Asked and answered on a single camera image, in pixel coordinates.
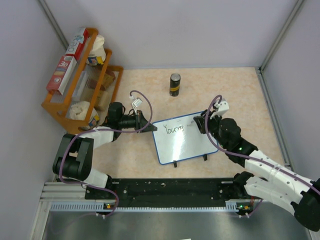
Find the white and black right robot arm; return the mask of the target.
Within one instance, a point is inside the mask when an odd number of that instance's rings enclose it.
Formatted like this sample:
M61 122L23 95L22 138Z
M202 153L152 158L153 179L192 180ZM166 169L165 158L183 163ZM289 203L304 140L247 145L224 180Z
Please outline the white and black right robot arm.
M235 175L233 192L264 199L292 214L305 228L320 230L320 181L303 177L265 155L245 140L233 118L214 116L206 119L205 110L194 121L209 140L215 139L227 157L246 171Z

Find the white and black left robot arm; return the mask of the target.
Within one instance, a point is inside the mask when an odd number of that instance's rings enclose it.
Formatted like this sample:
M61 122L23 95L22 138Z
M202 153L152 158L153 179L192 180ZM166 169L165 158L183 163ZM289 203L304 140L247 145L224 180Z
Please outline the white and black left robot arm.
M111 177L92 167L94 149L112 143L123 132L155 132L156 126L145 119L141 110L132 109L128 114L120 102L109 105L105 123L81 134L66 133L60 142L53 162L53 172L65 181L91 185L102 198L109 198L114 191Z

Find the blue framed whiteboard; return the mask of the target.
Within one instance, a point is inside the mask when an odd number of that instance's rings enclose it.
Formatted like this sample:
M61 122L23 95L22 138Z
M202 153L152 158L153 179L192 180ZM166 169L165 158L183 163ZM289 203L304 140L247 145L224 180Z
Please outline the blue framed whiteboard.
M200 114L195 112L152 123L157 127L152 136L158 162L161 165L175 164L218 152L207 135L200 133L196 123L187 126Z

